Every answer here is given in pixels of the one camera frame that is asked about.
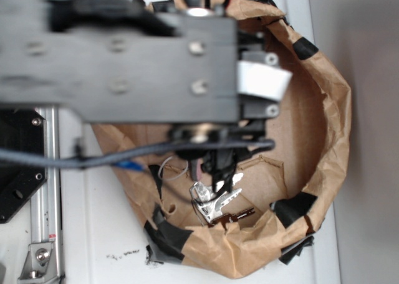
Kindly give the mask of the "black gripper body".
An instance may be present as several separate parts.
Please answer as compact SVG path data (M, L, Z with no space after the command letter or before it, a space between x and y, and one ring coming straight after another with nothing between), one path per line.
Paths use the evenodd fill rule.
M266 137L266 121L279 115L292 72L282 69L279 56L263 47L260 38L239 32L237 122L180 124L170 130L170 139L196 145L177 155L202 159L199 170L211 176L213 192L231 192L238 163L275 147Z

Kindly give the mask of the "gray robot arm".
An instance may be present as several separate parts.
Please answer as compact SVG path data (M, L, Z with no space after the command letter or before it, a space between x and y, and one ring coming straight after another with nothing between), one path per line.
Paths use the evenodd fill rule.
M291 80L261 40L238 29L233 0L1 0L1 106L57 106L89 123L168 123L168 140L109 155L50 159L1 148L21 166L125 166L174 152L204 158L232 187L236 165L275 147L264 124Z

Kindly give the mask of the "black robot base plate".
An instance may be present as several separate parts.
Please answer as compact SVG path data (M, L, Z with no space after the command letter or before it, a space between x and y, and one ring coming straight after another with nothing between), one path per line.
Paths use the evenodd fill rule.
M34 110L1 110L1 148L44 155L43 121ZM1 223L8 223L46 180L44 168L1 161Z

